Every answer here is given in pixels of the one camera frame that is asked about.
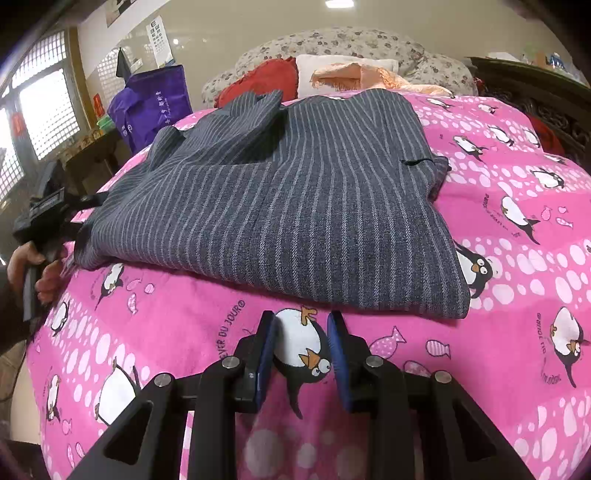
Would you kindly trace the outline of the left hand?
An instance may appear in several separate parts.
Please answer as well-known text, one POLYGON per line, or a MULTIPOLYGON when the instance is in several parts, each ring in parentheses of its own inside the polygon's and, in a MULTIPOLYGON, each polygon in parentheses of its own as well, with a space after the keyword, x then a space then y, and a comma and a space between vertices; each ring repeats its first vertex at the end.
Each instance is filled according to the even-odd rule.
MULTIPOLYGON (((35 284, 37 299, 47 305, 53 302, 61 289, 63 260, 67 257, 67 249, 61 248, 58 258, 48 263, 35 284)), ((7 266, 8 283, 19 303, 22 302, 24 276, 30 266, 39 266, 46 258, 39 253, 32 242, 19 246, 12 254, 7 266)))

